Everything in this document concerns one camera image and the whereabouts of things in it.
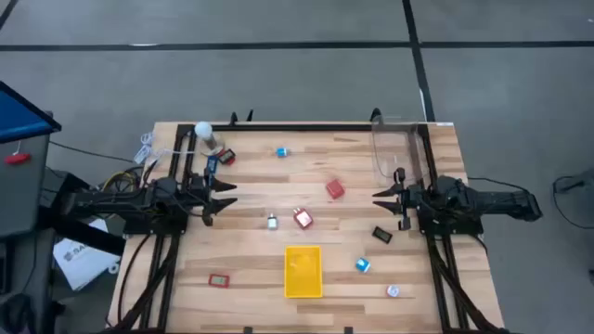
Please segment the yellow slotted plastic basket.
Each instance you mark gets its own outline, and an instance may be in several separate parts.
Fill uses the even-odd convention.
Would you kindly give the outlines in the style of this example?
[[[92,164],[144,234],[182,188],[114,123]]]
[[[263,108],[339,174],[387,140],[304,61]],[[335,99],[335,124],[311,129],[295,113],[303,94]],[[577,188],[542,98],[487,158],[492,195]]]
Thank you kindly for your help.
[[[284,296],[287,299],[323,297],[322,256],[319,246],[285,248]]]

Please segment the grey cart with blue top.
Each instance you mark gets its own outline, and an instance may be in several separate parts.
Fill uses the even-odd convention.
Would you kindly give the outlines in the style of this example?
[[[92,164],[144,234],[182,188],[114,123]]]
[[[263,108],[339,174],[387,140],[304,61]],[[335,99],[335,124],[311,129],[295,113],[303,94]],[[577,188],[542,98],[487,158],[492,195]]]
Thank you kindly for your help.
[[[37,225],[49,136],[61,130],[53,113],[36,107],[0,81],[0,238],[26,234]],[[5,157],[30,153],[8,165]]]

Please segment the red and white packet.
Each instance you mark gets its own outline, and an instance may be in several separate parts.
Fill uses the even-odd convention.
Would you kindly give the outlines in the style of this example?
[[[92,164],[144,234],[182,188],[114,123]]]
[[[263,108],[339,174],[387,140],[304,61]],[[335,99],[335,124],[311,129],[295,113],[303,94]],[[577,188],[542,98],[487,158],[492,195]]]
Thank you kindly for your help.
[[[293,220],[301,229],[306,229],[314,222],[311,214],[304,208],[296,208],[293,210]]]

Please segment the white paper bag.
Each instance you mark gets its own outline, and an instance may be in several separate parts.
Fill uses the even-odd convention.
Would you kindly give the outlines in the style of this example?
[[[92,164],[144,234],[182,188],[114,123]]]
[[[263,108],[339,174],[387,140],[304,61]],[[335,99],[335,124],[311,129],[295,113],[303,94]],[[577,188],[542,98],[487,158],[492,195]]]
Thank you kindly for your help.
[[[62,236],[53,247],[54,260],[71,290],[83,289],[104,272],[117,274],[121,255],[87,246]]]

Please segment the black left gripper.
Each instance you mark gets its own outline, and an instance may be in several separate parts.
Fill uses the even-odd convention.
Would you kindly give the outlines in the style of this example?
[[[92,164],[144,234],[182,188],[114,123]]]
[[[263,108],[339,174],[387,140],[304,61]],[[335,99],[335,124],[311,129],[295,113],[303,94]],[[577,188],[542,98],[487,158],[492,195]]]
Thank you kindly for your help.
[[[200,175],[198,173],[192,173],[187,183],[190,214],[199,217],[206,226],[213,226],[213,217],[238,199],[214,199],[212,192],[224,192],[235,189],[236,187],[236,185],[214,179],[213,189],[211,189],[210,176],[208,174]]]

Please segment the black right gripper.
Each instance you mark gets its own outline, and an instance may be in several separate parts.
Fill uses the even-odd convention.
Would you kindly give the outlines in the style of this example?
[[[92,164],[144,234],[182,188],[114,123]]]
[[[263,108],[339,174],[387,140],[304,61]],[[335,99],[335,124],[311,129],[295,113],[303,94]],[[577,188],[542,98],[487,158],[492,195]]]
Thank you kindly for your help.
[[[386,190],[373,194],[373,197],[377,198],[397,196],[397,200],[394,202],[373,201],[373,204],[388,210],[393,215],[401,215],[401,219],[398,222],[399,231],[407,231],[411,228],[410,216],[407,210],[418,207],[415,195],[410,189],[405,187],[405,180],[405,169],[397,167],[394,171],[394,184]]]

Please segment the clear plastic container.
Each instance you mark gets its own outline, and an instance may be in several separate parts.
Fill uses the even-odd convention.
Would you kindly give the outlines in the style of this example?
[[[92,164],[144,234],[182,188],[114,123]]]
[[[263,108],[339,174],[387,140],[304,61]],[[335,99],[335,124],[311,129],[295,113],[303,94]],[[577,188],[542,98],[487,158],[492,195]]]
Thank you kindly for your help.
[[[404,187],[426,183],[429,172],[419,128],[420,123],[404,122],[398,117],[371,117],[372,166],[380,187],[396,183],[398,168],[405,170]]]

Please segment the white bulb lamp wooden base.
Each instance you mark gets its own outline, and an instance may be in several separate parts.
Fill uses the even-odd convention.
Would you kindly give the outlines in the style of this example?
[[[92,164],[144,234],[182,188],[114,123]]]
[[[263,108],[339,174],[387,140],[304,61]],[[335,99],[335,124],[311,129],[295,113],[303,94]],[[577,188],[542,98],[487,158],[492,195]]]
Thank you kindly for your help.
[[[205,156],[218,155],[224,148],[224,140],[214,131],[209,122],[198,122],[194,127],[196,134],[197,150]]]

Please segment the black aluminium table frame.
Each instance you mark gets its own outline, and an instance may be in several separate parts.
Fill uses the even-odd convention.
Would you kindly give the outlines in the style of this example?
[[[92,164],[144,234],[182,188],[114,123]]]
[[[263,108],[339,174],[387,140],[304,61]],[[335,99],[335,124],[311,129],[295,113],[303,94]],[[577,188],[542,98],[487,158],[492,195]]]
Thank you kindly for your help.
[[[237,198],[208,227],[193,217],[180,242],[167,328],[173,333],[437,333],[441,330],[424,236],[398,230],[398,218],[373,204],[385,188],[375,181],[371,125],[241,123],[223,138],[237,155],[217,177],[236,185]],[[290,155],[279,158],[276,150]],[[332,199],[326,183],[345,193]],[[314,222],[301,229],[293,210]],[[273,213],[278,229],[267,229]],[[372,236],[393,234],[389,244]],[[284,296],[287,246],[319,246],[323,297]],[[355,268],[370,262],[367,273]],[[230,277],[227,289],[210,274]],[[390,285],[399,288],[393,298]]]

